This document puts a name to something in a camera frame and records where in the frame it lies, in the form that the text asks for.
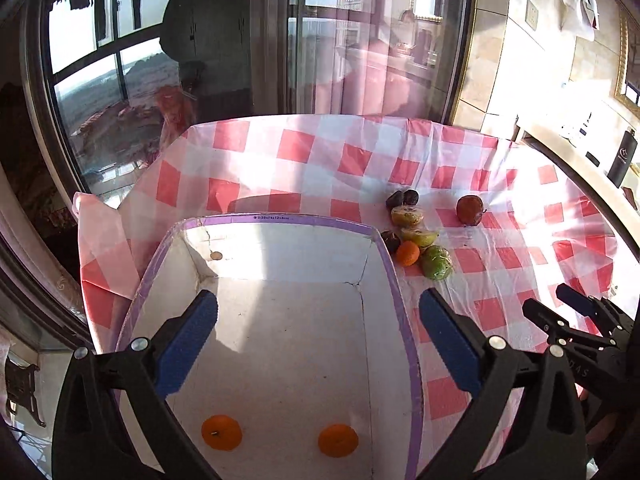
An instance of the beige tile wall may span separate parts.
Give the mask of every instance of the beige tile wall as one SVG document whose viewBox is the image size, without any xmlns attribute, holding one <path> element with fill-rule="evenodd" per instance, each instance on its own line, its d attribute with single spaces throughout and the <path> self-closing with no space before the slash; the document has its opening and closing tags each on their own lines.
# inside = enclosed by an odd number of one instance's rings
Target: beige tile wall
<svg viewBox="0 0 640 480">
<path fill-rule="evenodd" d="M 508 9 L 509 0 L 476 0 L 468 64 L 453 119 L 455 126 L 478 131 L 482 128 L 500 63 Z"/>
<path fill-rule="evenodd" d="M 617 3 L 596 0 L 600 30 L 589 42 L 561 30 L 562 0 L 530 1 L 539 11 L 535 30 L 525 22 L 527 0 L 478 0 L 454 124 L 511 138 L 518 116 L 581 123 L 591 113 L 590 149 L 608 167 L 625 129 L 640 129 L 613 98 L 620 62 Z"/>
</svg>

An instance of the screw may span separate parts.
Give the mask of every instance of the screw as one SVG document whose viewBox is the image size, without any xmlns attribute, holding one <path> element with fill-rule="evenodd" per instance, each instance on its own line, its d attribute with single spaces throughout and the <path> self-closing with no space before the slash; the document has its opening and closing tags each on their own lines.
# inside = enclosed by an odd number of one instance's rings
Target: screw
<svg viewBox="0 0 640 480">
<path fill-rule="evenodd" d="M 143 351 L 148 346 L 149 339 L 147 339 L 146 337 L 139 337 L 131 342 L 131 349 L 135 352 Z"/>
<path fill-rule="evenodd" d="M 499 335 L 492 335 L 489 338 L 489 346 L 496 350 L 504 350 L 505 348 L 507 348 L 507 342 Z"/>
<path fill-rule="evenodd" d="M 86 346 L 81 346 L 80 348 L 76 348 L 76 351 L 74 352 L 74 357 L 76 359 L 84 359 L 88 353 L 89 351 L 86 348 Z"/>
<path fill-rule="evenodd" d="M 549 353 L 553 357 L 562 357 L 564 355 L 564 351 L 558 345 L 551 345 L 549 347 Z"/>
</svg>

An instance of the small orange fruit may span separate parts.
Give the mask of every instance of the small orange fruit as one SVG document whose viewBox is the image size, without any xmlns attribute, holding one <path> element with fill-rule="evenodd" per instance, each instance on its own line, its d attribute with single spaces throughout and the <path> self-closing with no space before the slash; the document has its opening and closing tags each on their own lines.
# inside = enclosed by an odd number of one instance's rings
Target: small orange fruit
<svg viewBox="0 0 640 480">
<path fill-rule="evenodd" d="M 413 265 L 419 257 L 420 247 L 411 240 L 402 242 L 396 251 L 396 261 L 403 267 Z"/>
<path fill-rule="evenodd" d="M 230 416 L 214 415 L 202 423 L 202 438 L 213 449 L 231 451 L 240 446 L 242 430 Z"/>
<path fill-rule="evenodd" d="M 350 455 L 358 447 L 358 434 L 346 424 L 332 424 L 318 436 L 320 451 L 333 458 Z"/>
</svg>

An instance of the pink checkered tablecloth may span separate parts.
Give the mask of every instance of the pink checkered tablecloth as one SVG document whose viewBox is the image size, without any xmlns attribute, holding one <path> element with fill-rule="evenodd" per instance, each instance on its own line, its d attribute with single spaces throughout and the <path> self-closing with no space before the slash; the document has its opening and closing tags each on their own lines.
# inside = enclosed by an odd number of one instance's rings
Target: pink checkered tablecloth
<svg viewBox="0 0 640 480">
<path fill-rule="evenodd" d="M 514 348 L 541 349 L 545 335 L 522 315 L 538 298 L 572 325 L 592 324 L 556 300 L 569 283 L 606 294 L 616 239 L 594 205 L 542 154 L 506 140 L 424 120 L 358 116 L 270 116 L 189 128 L 114 210 L 76 197 L 82 293 L 95 345 L 111 351 L 130 301 L 160 241 L 176 222 L 220 212 L 333 216 L 391 228 L 384 202 L 420 193 L 424 223 L 440 230 L 455 273 L 425 279 L 396 272 L 412 322 L 424 385 L 420 467 L 439 449 L 469 402 L 418 322 L 420 293 L 436 286 L 453 309 Z M 455 206 L 482 197 L 487 213 L 464 227 Z M 497 457 L 517 408 L 514 395 L 483 463 Z"/>
</svg>

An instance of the electrical outlet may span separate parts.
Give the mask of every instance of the electrical outlet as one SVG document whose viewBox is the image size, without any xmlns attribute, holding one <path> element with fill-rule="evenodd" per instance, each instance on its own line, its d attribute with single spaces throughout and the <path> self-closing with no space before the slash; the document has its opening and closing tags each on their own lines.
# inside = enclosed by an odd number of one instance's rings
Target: electrical outlet
<svg viewBox="0 0 640 480">
<path fill-rule="evenodd" d="M 524 21 L 527 22 L 527 25 L 531 27 L 533 30 L 538 28 L 538 9 L 532 3 L 531 0 L 527 0 L 527 12 L 524 17 Z"/>
</svg>

